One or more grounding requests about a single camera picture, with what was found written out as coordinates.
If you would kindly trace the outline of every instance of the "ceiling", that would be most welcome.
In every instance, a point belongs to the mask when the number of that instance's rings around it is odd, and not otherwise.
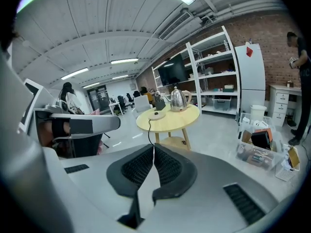
[[[193,14],[182,30],[159,39],[183,8]],[[57,88],[61,77],[81,86],[136,77],[165,50],[193,31],[252,11],[286,9],[280,0],[34,0],[18,13],[12,66],[23,79]],[[136,63],[111,61],[139,58]]]

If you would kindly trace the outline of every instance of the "black shirt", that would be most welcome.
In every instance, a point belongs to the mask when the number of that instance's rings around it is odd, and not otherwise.
[[[304,39],[301,37],[298,37],[297,43],[298,43],[298,56],[300,57],[302,50],[307,51],[307,46]],[[311,86],[311,60],[309,56],[307,62],[299,67],[299,73],[301,85],[308,84],[309,86]]]

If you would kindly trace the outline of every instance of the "yellow table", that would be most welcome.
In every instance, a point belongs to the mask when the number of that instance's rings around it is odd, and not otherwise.
[[[136,124],[142,130],[149,130],[149,115],[155,112],[155,108],[143,112],[136,120]],[[174,147],[184,148],[190,150],[190,142],[187,135],[186,127],[194,123],[200,115],[198,107],[189,104],[187,109],[182,112],[173,112],[171,111],[171,105],[166,104],[165,108],[161,111],[165,112],[165,117],[157,120],[150,121],[151,129],[150,132],[155,133],[155,141],[157,143],[166,144]],[[171,132],[175,130],[182,130],[184,138],[171,136]],[[169,137],[162,140],[159,140],[159,133],[168,132]]]

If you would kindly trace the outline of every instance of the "refrigerator door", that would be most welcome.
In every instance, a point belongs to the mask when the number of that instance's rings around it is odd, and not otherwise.
[[[251,105],[263,105],[266,91],[242,90],[241,112],[251,113]]]
[[[253,50],[251,57],[246,55],[247,47]],[[240,67],[241,89],[265,90],[266,79],[259,44],[236,47],[235,51]]]

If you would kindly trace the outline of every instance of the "bottle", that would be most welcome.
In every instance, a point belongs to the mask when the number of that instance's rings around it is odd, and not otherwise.
[[[228,43],[226,41],[224,41],[224,45],[225,45],[225,50],[229,51],[230,49],[229,49]]]

